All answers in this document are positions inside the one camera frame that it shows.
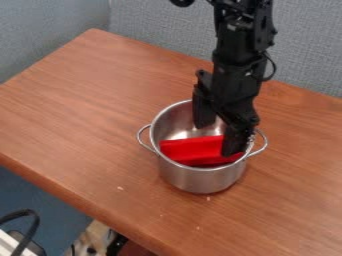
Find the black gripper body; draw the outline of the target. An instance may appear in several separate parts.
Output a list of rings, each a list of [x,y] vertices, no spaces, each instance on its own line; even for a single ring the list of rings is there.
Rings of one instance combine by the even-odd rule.
[[[261,57],[237,63],[213,54],[212,63],[212,72],[196,71],[197,83],[192,94],[199,93],[211,101],[216,117],[227,125],[255,127],[259,117],[252,101],[260,89]]]

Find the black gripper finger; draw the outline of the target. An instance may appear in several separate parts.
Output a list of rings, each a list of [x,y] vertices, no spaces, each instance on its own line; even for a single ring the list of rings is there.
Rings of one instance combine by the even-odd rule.
[[[247,143],[253,135],[253,129],[255,127],[252,125],[235,126],[228,124],[225,126],[220,150],[224,157],[245,150]]]
[[[199,93],[192,94],[192,119],[197,129],[212,125],[216,119],[216,113],[211,106],[211,101]]]

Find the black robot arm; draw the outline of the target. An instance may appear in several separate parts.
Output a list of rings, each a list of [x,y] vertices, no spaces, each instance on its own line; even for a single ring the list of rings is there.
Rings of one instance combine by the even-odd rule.
[[[253,99],[275,68],[267,49],[277,30],[272,22],[272,0],[205,0],[213,10],[216,46],[211,71],[196,72],[192,91],[193,125],[201,129],[225,124],[220,154],[245,149],[260,119]]]

